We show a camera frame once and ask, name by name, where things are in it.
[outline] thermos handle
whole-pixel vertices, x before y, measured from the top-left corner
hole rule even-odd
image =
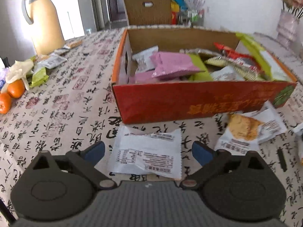
[[[23,16],[26,20],[26,22],[30,25],[32,25],[34,23],[33,19],[31,19],[28,14],[27,14],[27,11],[26,11],[26,5],[25,5],[25,1],[26,0],[22,0],[22,13],[23,13]]]

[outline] floor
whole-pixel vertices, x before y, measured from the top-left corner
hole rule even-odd
[[[126,21],[113,21],[113,22],[109,22],[107,25],[105,25],[104,30],[116,29],[116,28],[121,28],[121,27],[126,27],[126,26],[127,26]]]

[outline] table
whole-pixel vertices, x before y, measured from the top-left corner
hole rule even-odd
[[[123,30],[106,30],[84,37],[84,43],[65,56],[68,61],[53,70],[45,85],[25,92],[8,114],[0,116],[0,197],[13,214],[9,198],[11,188],[37,153],[45,149],[60,155],[71,149],[83,150],[102,140],[106,144],[102,173],[117,183],[121,180],[169,180],[155,175],[122,175],[106,171],[117,130],[122,124],[110,78]],[[302,111],[303,86],[298,84],[287,104],[278,110],[288,132],[260,145],[262,157],[287,192],[281,220],[294,227],[303,222],[303,169],[291,129],[303,122]],[[226,122],[226,114],[217,114],[211,118],[132,127],[146,132],[171,132],[180,128],[182,174],[185,177],[201,168],[191,154],[193,141],[213,148],[223,134]],[[285,156],[285,172],[279,165],[278,149]],[[6,225],[0,216],[0,226]]]

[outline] gray ribbed surface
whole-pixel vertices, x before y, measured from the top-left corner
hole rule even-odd
[[[122,182],[101,191],[85,211],[66,220],[39,223],[18,220],[13,227],[286,227],[278,220],[259,224],[226,220],[211,212],[193,191],[183,191],[174,182]]]

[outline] chair backrest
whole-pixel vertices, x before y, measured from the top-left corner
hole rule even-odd
[[[128,25],[170,25],[172,7],[170,0],[124,0]]]

